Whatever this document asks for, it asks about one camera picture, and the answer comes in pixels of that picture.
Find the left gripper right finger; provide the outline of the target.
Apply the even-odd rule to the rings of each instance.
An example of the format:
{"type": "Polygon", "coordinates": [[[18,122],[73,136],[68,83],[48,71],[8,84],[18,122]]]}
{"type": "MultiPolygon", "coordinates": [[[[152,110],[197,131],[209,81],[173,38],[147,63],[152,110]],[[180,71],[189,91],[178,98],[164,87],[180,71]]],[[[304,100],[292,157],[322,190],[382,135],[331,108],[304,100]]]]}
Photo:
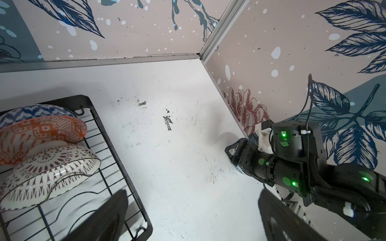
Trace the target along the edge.
{"type": "Polygon", "coordinates": [[[258,207],[269,241],[285,241],[286,238],[291,241],[325,240],[266,189],[260,194],[258,207]]]}

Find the white lattice patterned bowl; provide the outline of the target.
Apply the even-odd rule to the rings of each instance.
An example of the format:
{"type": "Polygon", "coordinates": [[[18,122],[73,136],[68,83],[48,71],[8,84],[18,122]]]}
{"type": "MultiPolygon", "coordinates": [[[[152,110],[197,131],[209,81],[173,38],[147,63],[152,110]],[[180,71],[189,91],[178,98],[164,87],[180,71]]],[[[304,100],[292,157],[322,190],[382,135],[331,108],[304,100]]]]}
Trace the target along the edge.
{"type": "Polygon", "coordinates": [[[101,160],[89,148],[51,141],[33,148],[1,186],[1,210],[40,205],[94,175],[101,160]]]}

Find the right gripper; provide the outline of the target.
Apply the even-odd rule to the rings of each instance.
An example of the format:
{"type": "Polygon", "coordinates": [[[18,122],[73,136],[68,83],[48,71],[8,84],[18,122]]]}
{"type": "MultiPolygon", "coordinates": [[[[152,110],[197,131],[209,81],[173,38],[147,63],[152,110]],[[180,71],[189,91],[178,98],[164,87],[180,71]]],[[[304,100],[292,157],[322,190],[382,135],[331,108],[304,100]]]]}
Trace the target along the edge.
{"type": "Polygon", "coordinates": [[[244,174],[265,184],[275,184],[273,169],[277,158],[274,154],[259,151],[256,144],[241,138],[225,148],[225,153],[234,166],[244,174]]]}

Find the red patterned bowl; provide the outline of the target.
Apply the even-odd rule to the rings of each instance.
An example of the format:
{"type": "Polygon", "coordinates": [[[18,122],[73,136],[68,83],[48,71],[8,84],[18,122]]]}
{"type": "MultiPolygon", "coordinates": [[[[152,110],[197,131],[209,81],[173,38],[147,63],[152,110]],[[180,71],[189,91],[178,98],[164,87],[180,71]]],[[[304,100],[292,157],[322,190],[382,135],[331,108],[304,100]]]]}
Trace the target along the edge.
{"type": "Polygon", "coordinates": [[[85,122],[64,107],[34,104],[15,108],[1,115],[1,164],[21,163],[33,148],[47,142],[77,144],[86,133],[85,122]]]}

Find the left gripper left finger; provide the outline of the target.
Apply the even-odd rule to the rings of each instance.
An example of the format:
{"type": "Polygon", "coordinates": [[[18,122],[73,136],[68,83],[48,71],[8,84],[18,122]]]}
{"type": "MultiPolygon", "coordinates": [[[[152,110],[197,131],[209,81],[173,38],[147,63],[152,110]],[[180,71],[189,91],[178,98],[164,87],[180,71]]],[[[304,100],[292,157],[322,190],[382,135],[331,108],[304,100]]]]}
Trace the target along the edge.
{"type": "Polygon", "coordinates": [[[64,240],[117,241],[121,235],[127,208],[127,192],[119,190],[64,240]]]}

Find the black wire dish rack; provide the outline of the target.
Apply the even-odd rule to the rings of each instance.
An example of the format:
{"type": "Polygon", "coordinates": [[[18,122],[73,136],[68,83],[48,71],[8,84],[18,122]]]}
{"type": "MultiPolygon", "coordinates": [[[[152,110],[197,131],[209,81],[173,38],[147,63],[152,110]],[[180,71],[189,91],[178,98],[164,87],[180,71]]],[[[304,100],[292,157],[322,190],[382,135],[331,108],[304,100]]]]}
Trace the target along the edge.
{"type": "Polygon", "coordinates": [[[1,211],[1,240],[61,241],[119,190],[126,191],[128,200],[119,240],[148,240],[153,233],[148,214],[90,98],[74,95],[48,104],[72,110],[86,123],[80,145],[91,149],[101,166],[79,186],[39,206],[1,211]]]}

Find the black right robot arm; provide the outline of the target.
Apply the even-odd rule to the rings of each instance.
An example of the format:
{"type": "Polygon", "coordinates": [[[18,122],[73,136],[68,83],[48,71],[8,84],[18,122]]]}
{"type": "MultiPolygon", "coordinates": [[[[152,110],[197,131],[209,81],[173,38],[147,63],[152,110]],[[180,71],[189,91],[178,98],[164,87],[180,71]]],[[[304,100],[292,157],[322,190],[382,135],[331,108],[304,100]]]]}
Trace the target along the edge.
{"type": "Polygon", "coordinates": [[[327,209],[367,237],[386,238],[386,178],[375,171],[375,140],[386,139],[386,113],[366,113],[379,85],[358,112],[338,90],[308,79],[306,104],[318,113],[299,113],[289,121],[266,120],[268,136],[247,138],[226,147],[231,163],[264,186],[280,186],[302,198],[303,204],[327,209]]]}

